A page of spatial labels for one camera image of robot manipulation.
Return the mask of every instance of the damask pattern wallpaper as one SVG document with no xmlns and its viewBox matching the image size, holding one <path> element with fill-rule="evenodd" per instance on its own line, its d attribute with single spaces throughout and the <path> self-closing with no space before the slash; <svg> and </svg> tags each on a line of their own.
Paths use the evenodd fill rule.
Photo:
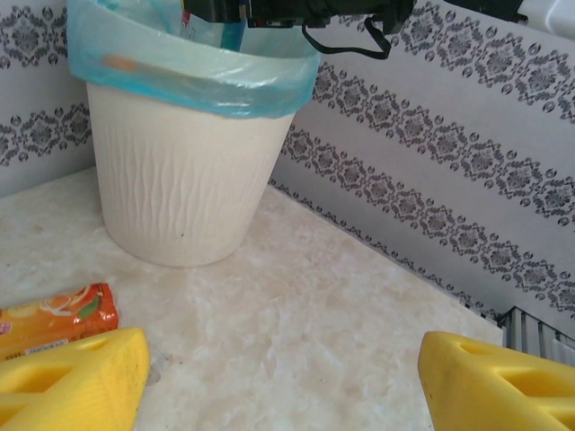
<svg viewBox="0 0 575 431">
<path fill-rule="evenodd" d="M 85 87 L 67 72 L 65 5 L 0 3 L 0 197 L 93 165 Z"/>
<path fill-rule="evenodd" d="M 272 184 L 484 315 L 575 335 L 575 42 L 421 1 L 391 41 L 324 58 Z"/>
</svg>

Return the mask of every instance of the plastic bag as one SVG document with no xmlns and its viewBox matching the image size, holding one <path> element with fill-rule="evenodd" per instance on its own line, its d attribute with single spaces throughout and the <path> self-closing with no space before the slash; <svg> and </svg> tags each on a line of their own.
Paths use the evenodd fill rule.
<svg viewBox="0 0 575 431">
<path fill-rule="evenodd" d="M 72 75 L 229 117 L 279 118 L 312 96 L 320 57 L 298 29 L 246 29 L 240 52 L 179 36 L 180 0 L 67 0 Z"/>
</svg>

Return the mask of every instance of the countertop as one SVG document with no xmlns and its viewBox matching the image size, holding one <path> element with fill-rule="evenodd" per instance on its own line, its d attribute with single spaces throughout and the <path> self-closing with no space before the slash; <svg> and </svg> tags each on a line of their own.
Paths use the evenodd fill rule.
<svg viewBox="0 0 575 431">
<path fill-rule="evenodd" d="M 137 431 L 428 430 L 421 338 L 501 332 L 274 189 L 242 247 L 157 267 L 108 236 L 94 170 L 0 200 L 6 306 L 111 284 L 154 363 Z"/>
</svg>

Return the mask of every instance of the white object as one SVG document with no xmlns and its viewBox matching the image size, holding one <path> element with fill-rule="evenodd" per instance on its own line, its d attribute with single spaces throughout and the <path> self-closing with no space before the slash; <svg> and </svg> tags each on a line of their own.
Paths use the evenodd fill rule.
<svg viewBox="0 0 575 431">
<path fill-rule="evenodd" d="M 88 98 L 112 239 L 172 267 L 233 253 L 294 116 L 230 119 L 94 84 Z"/>
<path fill-rule="evenodd" d="M 518 12 L 529 27 L 575 40 L 575 0 L 524 0 Z"/>
</svg>

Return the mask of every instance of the snack wrapper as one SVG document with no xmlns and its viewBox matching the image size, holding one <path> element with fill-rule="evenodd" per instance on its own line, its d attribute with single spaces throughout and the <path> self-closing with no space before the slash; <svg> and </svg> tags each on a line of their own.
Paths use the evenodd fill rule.
<svg viewBox="0 0 575 431">
<path fill-rule="evenodd" d="M 114 298 L 105 283 L 0 309 L 0 361 L 116 330 L 118 324 Z"/>
</svg>

